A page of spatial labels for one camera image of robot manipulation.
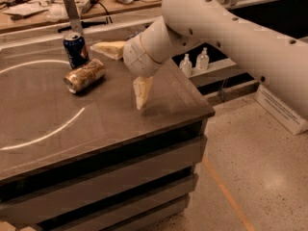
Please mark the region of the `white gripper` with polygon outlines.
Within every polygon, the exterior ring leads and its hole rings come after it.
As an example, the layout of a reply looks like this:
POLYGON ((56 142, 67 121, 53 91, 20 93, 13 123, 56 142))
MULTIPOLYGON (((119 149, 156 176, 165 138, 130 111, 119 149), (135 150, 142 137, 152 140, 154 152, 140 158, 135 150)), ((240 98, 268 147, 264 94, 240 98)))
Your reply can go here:
POLYGON ((141 76, 133 81, 137 109, 140 110, 146 104, 152 87, 153 77, 151 76, 162 66, 152 60, 144 50, 141 44, 141 34, 126 42, 97 42, 90 49, 113 60, 119 60, 123 57, 123 62, 129 70, 135 75, 141 76))

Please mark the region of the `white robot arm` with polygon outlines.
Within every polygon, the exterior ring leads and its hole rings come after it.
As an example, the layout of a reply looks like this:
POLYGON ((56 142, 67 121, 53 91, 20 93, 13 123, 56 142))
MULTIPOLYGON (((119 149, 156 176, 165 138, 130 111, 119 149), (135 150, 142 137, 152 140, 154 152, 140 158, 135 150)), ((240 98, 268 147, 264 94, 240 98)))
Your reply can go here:
POLYGON ((163 0, 162 15, 125 42, 123 61, 135 75, 150 77, 203 43, 308 117, 308 43, 237 17, 216 0, 163 0))

